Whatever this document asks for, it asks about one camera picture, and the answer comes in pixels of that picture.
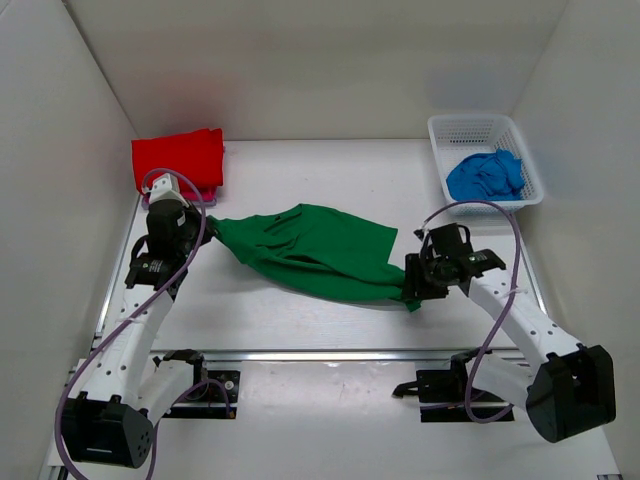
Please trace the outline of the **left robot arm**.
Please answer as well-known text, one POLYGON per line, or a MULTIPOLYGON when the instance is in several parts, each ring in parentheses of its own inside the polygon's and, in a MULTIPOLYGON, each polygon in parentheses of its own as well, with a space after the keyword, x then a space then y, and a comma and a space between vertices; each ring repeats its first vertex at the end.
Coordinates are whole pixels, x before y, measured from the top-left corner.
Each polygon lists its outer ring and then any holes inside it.
POLYGON ((147 233, 132 250, 120 316, 67 383, 55 411, 54 442, 69 473, 80 463, 154 466, 162 417, 208 389, 203 355, 174 350, 144 374, 152 346, 190 263, 215 235, 204 207, 183 199, 150 204, 147 233))

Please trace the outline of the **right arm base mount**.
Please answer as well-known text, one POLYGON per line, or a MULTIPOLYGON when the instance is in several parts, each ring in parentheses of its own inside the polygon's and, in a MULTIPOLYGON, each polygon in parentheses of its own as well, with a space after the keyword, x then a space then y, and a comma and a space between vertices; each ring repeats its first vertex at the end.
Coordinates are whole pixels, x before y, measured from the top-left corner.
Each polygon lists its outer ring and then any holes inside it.
POLYGON ((398 384, 392 397, 418 400, 420 422, 423 424, 468 423, 465 406, 467 368, 472 365, 479 349, 463 351, 451 357, 444 367, 421 367, 415 379, 398 384))

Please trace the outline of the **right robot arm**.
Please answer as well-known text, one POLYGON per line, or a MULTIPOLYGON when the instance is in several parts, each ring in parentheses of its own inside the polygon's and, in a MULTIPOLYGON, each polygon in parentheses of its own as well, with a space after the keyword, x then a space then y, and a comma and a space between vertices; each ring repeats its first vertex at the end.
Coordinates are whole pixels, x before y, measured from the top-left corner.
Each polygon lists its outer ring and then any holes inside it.
POLYGON ((600 345, 564 331, 515 285, 514 268, 492 250, 476 250, 467 227, 452 223, 419 233, 405 257, 402 296, 443 299, 459 288, 524 356, 519 366, 478 347, 451 357, 445 388, 463 404, 482 392, 523 410, 537 433, 557 443, 616 418, 614 366, 600 345))

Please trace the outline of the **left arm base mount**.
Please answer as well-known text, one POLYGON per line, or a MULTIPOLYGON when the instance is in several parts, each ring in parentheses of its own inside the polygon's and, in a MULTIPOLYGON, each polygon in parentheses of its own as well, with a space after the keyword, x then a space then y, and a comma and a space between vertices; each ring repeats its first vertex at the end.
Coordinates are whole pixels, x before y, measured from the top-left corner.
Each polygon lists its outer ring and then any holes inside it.
POLYGON ((191 391, 181 392, 168 407, 163 418, 235 420, 240 391, 239 370, 216 369, 208 366, 205 355, 193 349, 170 350, 163 356, 154 356, 154 374, 162 369, 188 365, 191 391))

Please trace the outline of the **green t-shirt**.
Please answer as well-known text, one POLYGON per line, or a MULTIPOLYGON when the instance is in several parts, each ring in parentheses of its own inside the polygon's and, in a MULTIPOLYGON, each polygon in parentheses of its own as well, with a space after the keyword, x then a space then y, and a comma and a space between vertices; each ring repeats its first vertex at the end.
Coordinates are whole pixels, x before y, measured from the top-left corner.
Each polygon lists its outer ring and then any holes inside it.
POLYGON ((338 302, 390 300, 410 312, 421 306, 403 297, 405 271, 389 262, 394 227, 312 204, 207 223, 240 263, 287 288, 338 302))

